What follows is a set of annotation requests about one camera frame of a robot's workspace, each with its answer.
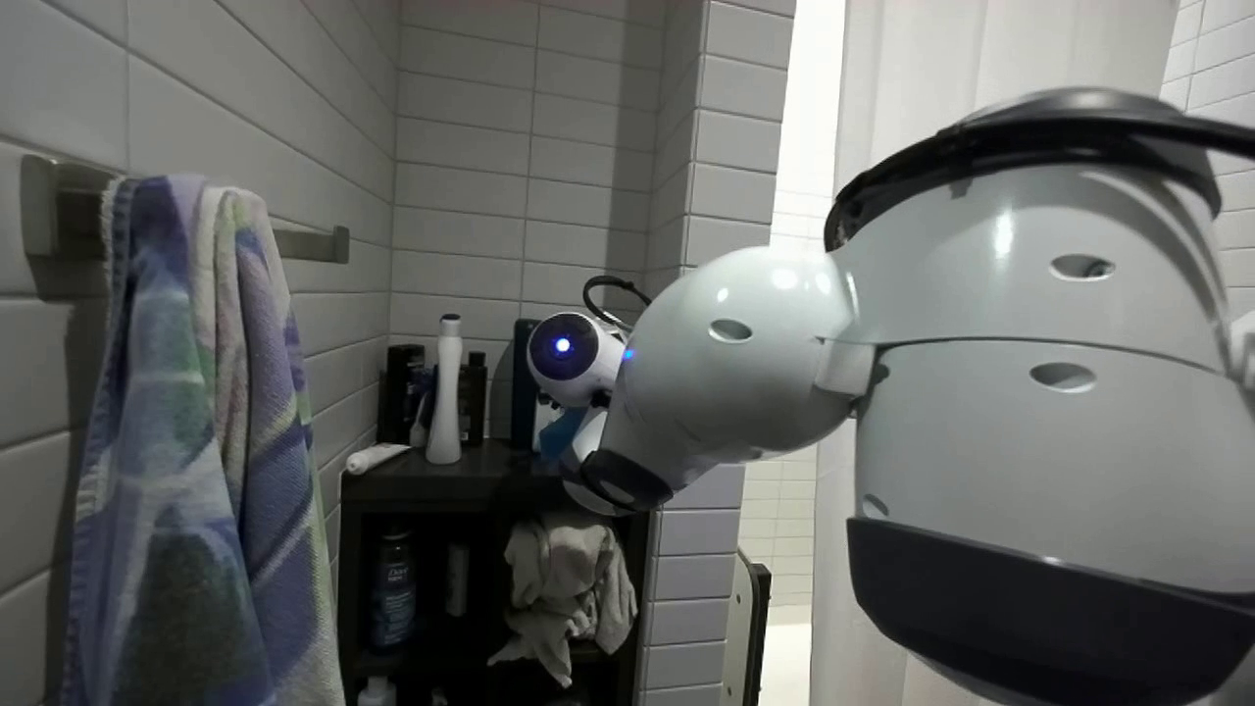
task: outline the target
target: white robot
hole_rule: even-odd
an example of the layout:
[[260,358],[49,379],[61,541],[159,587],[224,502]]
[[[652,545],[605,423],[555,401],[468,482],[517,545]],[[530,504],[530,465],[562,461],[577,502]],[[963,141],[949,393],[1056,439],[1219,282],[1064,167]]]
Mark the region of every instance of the white robot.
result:
[[852,582],[891,640],[996,698],[1211,693],[1255,642],[1255,316],[1208,149],[1255,133],[1031,93],[852,179],[827,253],[713,259],[628,346],[542,325],[536,379],[606,397],[564,498],[655,508],[855,414]]

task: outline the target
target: towel rack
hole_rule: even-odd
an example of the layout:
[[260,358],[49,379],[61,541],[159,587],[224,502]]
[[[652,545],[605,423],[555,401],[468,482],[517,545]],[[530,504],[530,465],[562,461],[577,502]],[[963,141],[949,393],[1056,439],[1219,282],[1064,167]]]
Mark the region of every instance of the towel rack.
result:
[[[26,154],[18,164],[23,244],[31,259],[102,259],[102,193],[117,171]],[[347,226],[273,226],[283,259],[347,261]]]

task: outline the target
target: white cloth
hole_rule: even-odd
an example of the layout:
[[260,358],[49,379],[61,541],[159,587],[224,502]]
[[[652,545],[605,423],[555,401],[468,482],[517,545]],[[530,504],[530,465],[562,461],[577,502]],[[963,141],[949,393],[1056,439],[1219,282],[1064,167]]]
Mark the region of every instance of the white cloth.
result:
[[639,606],[615,529],[587,519],[515,525],[507,565],[517,606],[507,625],[517,640],[489,664],[536,659],[554,682],[574,685],[568,640],[591,640],[606,656],[628,642]]

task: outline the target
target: cloth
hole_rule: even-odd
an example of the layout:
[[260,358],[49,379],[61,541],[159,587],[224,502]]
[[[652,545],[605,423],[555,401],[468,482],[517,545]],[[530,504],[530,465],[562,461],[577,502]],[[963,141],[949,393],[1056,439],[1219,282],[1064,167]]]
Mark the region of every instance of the cloth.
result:
[[106,193],[111,342],[73,485],[60,702],[337,706],[299,334],[264,200]]
[[517,606],[507,625],[517,640],[489,664],[536,659],[554,682],[574,685],[568,640],[606,656],[628,642],[639,606],[615,529],[583,519],[524,523],[507,541],[507,565]]

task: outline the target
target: bathroom cabinet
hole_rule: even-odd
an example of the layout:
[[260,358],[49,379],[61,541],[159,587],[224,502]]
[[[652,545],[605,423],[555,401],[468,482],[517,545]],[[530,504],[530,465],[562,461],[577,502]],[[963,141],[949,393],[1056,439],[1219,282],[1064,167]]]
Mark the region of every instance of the bathroom cabinet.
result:
[[[424,455],[400,455],[367,473],[346,473],[340,491],[340,668],[347,698],[367,676],[389,676],[397,702],[428,706],[632,706],[639,672],[639,621],[632,640],[605,656],[597,642],[574,642],[577,682],[555,682],[536,664],[487,668],[509,640],[509,565],[502,561],[509,523],[498,512],[507,473],[534,473],[530,455],[502,444],[468,447],[461,461],[430,465]],[[405,533],[414,565],[414,629],[405,646],[373,642],[373,584],[383,533]],[[644,601],[652,519],[615,523],[628,567]],[[449,553],[468,558],[468,593],[447,593]]]

